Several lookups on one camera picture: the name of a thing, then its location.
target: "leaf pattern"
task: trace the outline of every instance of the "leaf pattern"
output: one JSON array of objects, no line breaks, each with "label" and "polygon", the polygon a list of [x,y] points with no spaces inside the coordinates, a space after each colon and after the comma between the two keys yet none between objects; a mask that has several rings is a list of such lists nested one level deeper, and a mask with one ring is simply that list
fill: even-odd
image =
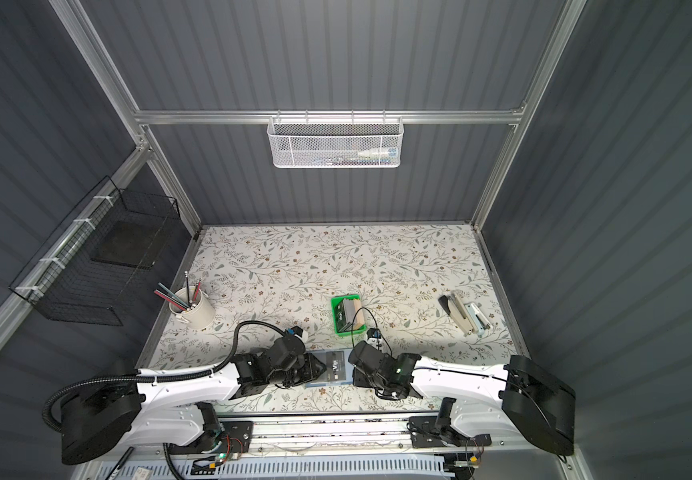
[{"label": "leaf pattern", "polygon": [[[309,350],[351,347],[336,336],[330,298],[359,293],[393,354],[416,352],[446,362],[486,365],[515,353],[493,287],[467,225],[212,226],[189,275],[215,307],[215,320],[192,330],[170,318],[151,363],[157,369],[209,365],[231,348],[234,327],[263,320],[308,331]],[[476,302],[493,329],[464,336],[437,298],[455,290]],[[372,318],[365,315],[368,324]],[[271,345],[276,333],[242,329],[238,352]],[[220,411],[311,412],[427,410],[438,398],[381,400],[354,386],[267,387],[260,395],[216,404]]]}]

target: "flower pattern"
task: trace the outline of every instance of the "flower pattern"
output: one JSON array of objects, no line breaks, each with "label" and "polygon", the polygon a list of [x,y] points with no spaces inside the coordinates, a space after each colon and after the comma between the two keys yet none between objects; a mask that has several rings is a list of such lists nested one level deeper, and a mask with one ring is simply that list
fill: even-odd
[{"label": "flower pattern", "polygon": [[[263,320],[308,331],[309,350],[348,348],[335,335],[330,299],[359,293],[375,314],[393,354],[416,352],[446,362],[486,365],[515,353],[492,284],[469,226],[212,226],[202,234],[189,276],[201,278],[215,306],[203,330],[170,318],[152,368],[209,365],[225,358],[234,327]],[[464,336],[437,298],[456,291],[479,304],[493,328],[483,338]],[[373,320],[365,315],[368,325]],[[276,333],[248,326],[238,352],[269,346]],[[355,336],[359,341],[363,336]],[[321,412],[427,410],[438,398],[398,402],[370,389],[328,386],[269,387],[260,395],[216,404],[219,411]]]}]

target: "wire basket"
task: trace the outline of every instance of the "wire basket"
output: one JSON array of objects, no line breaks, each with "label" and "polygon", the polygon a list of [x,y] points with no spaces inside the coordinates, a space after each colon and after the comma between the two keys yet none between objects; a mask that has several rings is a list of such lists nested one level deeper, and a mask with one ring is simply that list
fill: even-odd
[{"label": "wire basket", "polygon": [[317,124],[268,122],[274,166],[279,168],[399,167],[402,120]]},{"label": "wire basket", "polygon": [[180,222],[177,201],[163,195],[114,190],[55,255],[29,265],[42,272],[24,284],[24,270],[10,290],[49,320],[121,326],[134,316],[146,274]]}]

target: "white mesh basket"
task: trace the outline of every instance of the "white mesh basket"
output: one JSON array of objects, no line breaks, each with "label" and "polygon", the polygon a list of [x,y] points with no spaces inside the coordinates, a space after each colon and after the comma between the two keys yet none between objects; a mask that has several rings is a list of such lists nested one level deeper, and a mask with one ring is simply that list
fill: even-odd
[{"label": "white mesh basket", "polygon": [[404,125],[268,122],[274,166],[279,168],[399,167]]}]

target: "red pencil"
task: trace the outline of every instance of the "red pencil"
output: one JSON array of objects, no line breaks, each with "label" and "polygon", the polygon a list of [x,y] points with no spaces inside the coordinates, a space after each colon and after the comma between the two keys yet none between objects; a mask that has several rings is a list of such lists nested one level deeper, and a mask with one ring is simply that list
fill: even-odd
[{"label": "red pencil", "polygon": [[182,305],[178,304],[177,302],[174,302],[173,300],[170,300],[170,297],[166,296],[164,293],[161,293],[159,290],[154,290],[154,293],[162,297],[163,299],[167,300],[168,302],[172,303],[173,305],[177,306],[181,310],[186,310],[183,308]]},{"label": "red pencil", "polygon": [[194,289],[194,298],[191,299],[192,302],[197,301],[197,293],[199,293],[199,287],[201,286],[201,280],[197,283],[197,287]]}]

